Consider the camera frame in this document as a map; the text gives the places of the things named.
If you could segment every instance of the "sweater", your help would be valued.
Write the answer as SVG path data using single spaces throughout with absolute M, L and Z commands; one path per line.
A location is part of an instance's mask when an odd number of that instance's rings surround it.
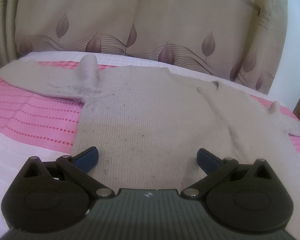
M 98 71 L 89 54 L 73 70 L 14 61 L 0 77 L 84 103 L 72 153 L 96 146 L 99 163 L 89 175 L 115 192 L 188 187 L 205 176 L 196 164 L 199 148 L 240 163 L 266 159 L 294 202 L 287 230 L 300 239 L 300 157 L 288 136 L 300 136 L 300 122 L 285 122 L 278 103 L 268 110 L 242 91 L 167 68 Z

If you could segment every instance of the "gray ribbed plate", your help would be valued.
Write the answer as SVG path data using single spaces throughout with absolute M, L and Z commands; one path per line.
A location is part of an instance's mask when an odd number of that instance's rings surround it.
M 122 189 L 113 199 L 98 200 L 79 223 L 62 231 L 33 234 L 11 229 L 2 240 L 293 240 L 285 231 L 250 236 L 212 220 L 198 201 L 176 190 Z

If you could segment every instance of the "sweater sleeve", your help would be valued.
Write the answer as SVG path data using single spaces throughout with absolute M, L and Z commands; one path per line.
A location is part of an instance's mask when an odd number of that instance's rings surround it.
M 13 86 L 41 95 L 83 102 L 85 95 L 97 86 L 98 70 L 96 57 L 88 54 L 75 69 L 15 60 L 0 69 L 0 77 Z

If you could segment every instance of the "bed sheet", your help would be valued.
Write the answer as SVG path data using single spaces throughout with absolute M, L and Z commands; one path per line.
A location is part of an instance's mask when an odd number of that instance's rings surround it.
M 84 53 L 76 52 L 42 52 L 31 53 L 23 58 L 35 59 L 42 65 L 52 65 L 72 69 L 78 65 Z M 265 107 L 271 99 L 257 91 L 230 81 L 205 75 L 176 66 L 143 59 L 117 55 L 96 54 L 99 67 L 122 65 L 143 65 L 168 67 L 172 73 L 223 83 L 246 91 Z M 82 104 L 71 100 L 44 97 L 25 91 L 0 79 L 0 204 L 2 197 L 13 181 L 15 175 L 28 157 L 37 155 L 43 161 L 53 161 L 64 153 L 69 154 L 75 139 Z M 284 106 L 281 112 L 292 118 L 293 113 Z M 300 138 L 290 136 L 300 154 Z M 0 236 L 8 230 L 0 210 Z

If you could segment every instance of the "purple leaf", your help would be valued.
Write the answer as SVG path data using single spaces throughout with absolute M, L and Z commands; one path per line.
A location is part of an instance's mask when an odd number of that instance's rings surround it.
M 33 51 L 32 43 L 24 39 L 19 46 L 20 53 L 24 56 Z
M 257 63 L 257 52 L 249 54 L 242 64 L 243 70 L 245 72 L 250 72 L 254 69 Z
M 58 22 L 57 27 L 56 27 L 56 35 L 58 36 L 58 38 L 61 38 L 62 36 L 64 36 L 66 34 L 66 32 L 68 31 L 68 28 L 69 28 L 69 21 L 68 21 L 67 15 L 64 14 L 63 17 Z
M 261 72 L 260 76 L 257 80 L 257 83 L 256 83 L 256 90 L 260 89 L 260 87 L 262 86 L 262 83 L 263 83 L 263 73 Z
M 234 81 L 240 71 L 241 65 L 240 62 L 237 62 L 230 71 L 230 80 Z
M 86 52 L 100 53 L 101 52 L 101 39 L 98 32 L 88 41 L 86 45 Z
M 216 48 L 216 43 L 214 41 L 212 32 L 204 39 L 201 50 L 206 57 L 212 55 Z
M 126 45 L 126 48 L 132 46 L 137 40 L 137 31 L 134 27 L 134 23 L 131 27 L 131 30 L 130 30 L 130 34 L 129 34 L 129 37 L 128 37 L 128 41 L 127 41 L 127 45 Z
M 164 48 L 159 53 L 158 61 L 173 65 L 174 54 L 168 43 L 164 46 Z

